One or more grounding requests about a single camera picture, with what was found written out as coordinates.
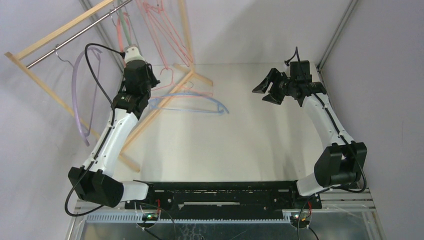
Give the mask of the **pink notched hanger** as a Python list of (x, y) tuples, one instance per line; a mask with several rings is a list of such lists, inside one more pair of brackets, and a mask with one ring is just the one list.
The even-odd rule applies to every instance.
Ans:
[(185, 0), (172, 0), (177, 3), (180, 17), (180, 28), (170, 17), (163, 0), (137, 0), (138, 10), (147, 26), (153, 44), (162, 63), (162, 72), (170, 72), (171, 80), (160, 91), (169, 90), (169, 94), (195, 94), (212, 97), (210, 91), (199, 91), (189, 88), (187, 83), (192, 79), (200, 80), (213, 86), (214, 82), (197, 73), (195, 56), (192, 47), (192, 36)]

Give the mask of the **blue plastic hanger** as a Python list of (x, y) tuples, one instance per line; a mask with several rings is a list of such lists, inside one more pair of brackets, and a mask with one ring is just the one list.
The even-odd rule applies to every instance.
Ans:
[[(174, 107), (160, 106), (162, 100), (181, 101)], [(229, 115), (229, 109), (213, 97), (212, 92), (195, 90), (195, 84), (188, 81), (183, 85), (182, 91), (153, 96), (148, 103), (149, 110), (166, 110), (186, 113), (200, 113), (212, 115)]]

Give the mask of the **pink curved plastic hanger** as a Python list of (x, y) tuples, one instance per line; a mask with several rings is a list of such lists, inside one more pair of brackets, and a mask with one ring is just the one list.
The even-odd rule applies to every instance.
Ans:
[(124, 52), (133, 44), (130, 15), (126, 11), (121, 11), (120, 13), (113, 13), (110, 18), (115, 27), (118, 48), (121, 52)]

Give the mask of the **green plastic hanger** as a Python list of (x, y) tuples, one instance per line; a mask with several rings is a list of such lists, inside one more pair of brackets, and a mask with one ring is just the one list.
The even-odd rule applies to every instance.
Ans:
[[(123, 0), (116, 0), (114, 4), (123, 4)], [(131, 45), (139, 45), (138, 38), (135, 33), (135, 28), (131, 20), (128, 7), (125, 5), (120, 9), (117, 6), (113, 6), (114, 13), (111, 14), (110, 18), (116, 31), (118, 47), (123, 51), (126, 47)]]

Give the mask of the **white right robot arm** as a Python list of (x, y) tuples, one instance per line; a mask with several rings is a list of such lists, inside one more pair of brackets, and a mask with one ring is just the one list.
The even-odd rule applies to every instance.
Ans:
[(302, 208), (309, 196), (328, 189), (344, 189), (365, 180), (364, 163), (368, 153), (363, 142), (354, 140), (334, 112), (327, 90), (314, 81), (308, 60), (292, 61), (288, 70), (272, 68), (253, 93), (263, 94), (263, 101), (281, 105), (292, 97), (311, 119), (320, 138), (323, 152), (314, 164), (313, 172), (296, 182), (297, 189), (289, 194), (289, 203)]

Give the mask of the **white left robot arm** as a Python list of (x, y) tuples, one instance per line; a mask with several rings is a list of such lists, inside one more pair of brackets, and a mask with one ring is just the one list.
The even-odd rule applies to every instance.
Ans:
[(124, 90), (112, 101), (106, 128), (84, 164), (69, 170), (73, 192), (80, 200), (110, 208), (135, 200), (145, 209), (155, 205), (157, 196), (148, 184), (120, 182), (113, 175), (125, 141), (148, 106), (151, 89), (157, 84), (159, 80), (149, 63), (140, 59), (126, 63)]

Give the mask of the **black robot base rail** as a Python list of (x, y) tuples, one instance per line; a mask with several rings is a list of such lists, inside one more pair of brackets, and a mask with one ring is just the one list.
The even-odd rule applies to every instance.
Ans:
[(145, 200), (89, 215), (100, 222), (278, 222), (290, 213), (358, 209), (356, 195), (341, 189), (301, 196), (294, 181), (153, 182)]

